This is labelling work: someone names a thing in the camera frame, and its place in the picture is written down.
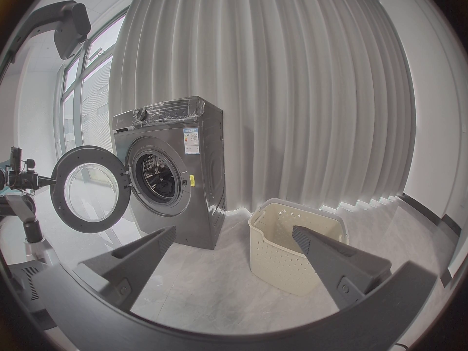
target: glass pane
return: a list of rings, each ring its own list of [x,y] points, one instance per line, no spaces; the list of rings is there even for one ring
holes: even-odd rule
[[[93,70],[81,91],[81,133],[83,144],[112,152],[109,126],[109,76],[112,57]]]
[[[75,148],[75,133],[73,130],[73,95],[70,95],[63,102],[63,130],[65,134],[65,148],[67,151]]]
[[[117,180],[100,164],[79,165],[65,181],[65,201],[73,214],[85,221],[106,219],[114,211],[117,199]]]
[[[65,74],[65,89],[64,91],[67,91],[68,88],[72,85],[73,82],[75,82],[76,79],[76,73],[78,71],[78,58],[75,60],[75,62],[70,66],[67,70],[67,73]]]
[[[124,18],[125,16],[116,20],[111,26],[102,32],[101,35],[93,40],[88,50],[86,66],[96,60],[101,54],[103,54],[117,42],[120,28],[122,27],[122,23],[124,23]]]

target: laundry basket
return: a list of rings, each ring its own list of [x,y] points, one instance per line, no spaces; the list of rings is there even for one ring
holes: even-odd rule
[[[294,225],[346,244],[348,232],[343,220],[334,214],[281,199],[267,200],[252,214],[250,270],[278,289],[304,296],[320,279],[292,237]]]

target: ventilation grille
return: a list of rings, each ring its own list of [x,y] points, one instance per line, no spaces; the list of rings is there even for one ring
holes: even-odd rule
[[[36,292],[34,285],[32,284],[32,276],[34,276],[36,273],[39,273],[40,270],[38,270],[37,268],[34,268],[33,266],[30,266],[28,268],[23,268],[21,270],[25,272],[28,277],[29,286],[31,288],[31,300],[35,301],[36,299],[39,299],[39,295]]]

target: white floor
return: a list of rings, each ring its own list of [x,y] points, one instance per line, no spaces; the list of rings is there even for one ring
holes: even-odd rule
[[[48,192],[36,196],[36,203],[45,235],[61,261],[71,268],[140,237],[130,212],[105,233],[81,234],[58,218]],[[336,213],[348,227],[350,245],[389,259],[393,272],[412,260],[440,274],[455,248],[456,237],[448,227],[435,226],[397,198],[358,207],[342,205]],[[218,334],[287,329],[336,312],[323,284],[310,295],[297,297],[251,273],[249,215],[246,210],[229,214],[214,250],[173,244],[132,311],[173,327]],[[24,261],[23,240],[21,222],[6,219],[0,229],[0,248],[8,263]],[[423,312],[401,338],[402,343],[409,345],[422,334],[451,290],[437,281]]]

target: washing machine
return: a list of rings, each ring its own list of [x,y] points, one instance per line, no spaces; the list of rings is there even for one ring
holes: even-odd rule
[[[130,203],[144,233],[175,225],[176,243],[214,249],[225,218],[223,112],[200,97],[113,118],[116,154],[68,151],[50,187],[60,218],[84,233],[114,225]]]
[[[225,218],[223,112],[200,97],[130,110],[112,122],[138,228],[175,225],[176,243],[214,249]]]

